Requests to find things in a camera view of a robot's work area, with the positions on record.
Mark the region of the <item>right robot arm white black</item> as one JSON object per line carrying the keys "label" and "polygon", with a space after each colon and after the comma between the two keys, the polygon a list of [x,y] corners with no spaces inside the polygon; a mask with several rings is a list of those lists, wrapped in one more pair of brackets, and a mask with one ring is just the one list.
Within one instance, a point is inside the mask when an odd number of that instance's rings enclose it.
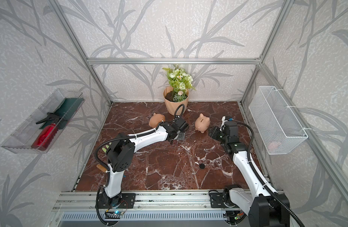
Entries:
{"label": "right robot arm white black", "polygon": [[220,127],[210,128],[209,136],[220,142],[224,151],[244,177],[250,194],[239,186],[228,186],[224,191],[227,206],[238,206],[248,217],[252,227],[289,227],[293,219],[299,227],[304,226],[300,218],[291,210],[286,195],[279,194],[265,179],[254,162],[250,149],[238,136],[239,125],[251,127],[230,116],[222,118]]}

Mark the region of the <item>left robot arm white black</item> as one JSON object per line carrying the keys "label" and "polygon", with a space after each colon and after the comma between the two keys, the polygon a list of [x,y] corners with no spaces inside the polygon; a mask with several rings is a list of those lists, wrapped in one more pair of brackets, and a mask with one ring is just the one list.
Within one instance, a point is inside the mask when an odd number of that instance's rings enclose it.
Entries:
{"label": "left robot arm white black", "polygon": [[189,124],[177,116],[174,120],[160,122],[151,130],[129,135],[120,133],[114,139],[99,145],[94,151],[94,157],[107,174],[107,181],[103,186],[104,196],[111,200],[119,198],[124,172],[138,150],[157,142],[177,140],[185,134],[188,127]]}

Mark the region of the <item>beige piggy bank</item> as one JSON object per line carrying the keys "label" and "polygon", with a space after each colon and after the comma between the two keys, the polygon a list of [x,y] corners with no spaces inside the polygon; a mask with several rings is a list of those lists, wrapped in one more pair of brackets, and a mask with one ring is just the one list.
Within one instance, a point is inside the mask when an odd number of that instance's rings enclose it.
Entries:
{"label": "beige piggy bank", "polygon": [[210,126],[210,118],[204,116],[202,113],[195,121],[195,129],[201,133],[204,133]]}
{"label": "beige piggy bank", "polygon": [[154,113],[153,116],[150,118],[149,120],[149,126],[151,128],[157,128],[157,126],[161,123],[161,122],[165,122],[165,116],[162,114],[157,114]]}

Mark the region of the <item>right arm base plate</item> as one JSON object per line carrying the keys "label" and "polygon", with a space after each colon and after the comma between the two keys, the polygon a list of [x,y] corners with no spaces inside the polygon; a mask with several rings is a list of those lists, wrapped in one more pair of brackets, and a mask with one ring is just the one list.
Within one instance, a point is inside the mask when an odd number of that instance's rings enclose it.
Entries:
{"label": "right arm base plate", "polygon": [[211,208],[234,208],[234,204],[230,204],[225,201],[223,193],[218,192],[217,190],[209,191]]}

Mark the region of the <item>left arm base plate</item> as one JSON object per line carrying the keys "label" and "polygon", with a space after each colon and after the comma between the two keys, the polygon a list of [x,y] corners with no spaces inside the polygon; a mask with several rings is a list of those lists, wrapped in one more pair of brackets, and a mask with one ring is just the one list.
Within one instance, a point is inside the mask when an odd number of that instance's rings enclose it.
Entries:
{"label": "left arm base plate", "polygon": [[121,193],[109,198],[105,192],[100,193],[95,208],[98,209],[132,209],[135,203],[135,193]]}

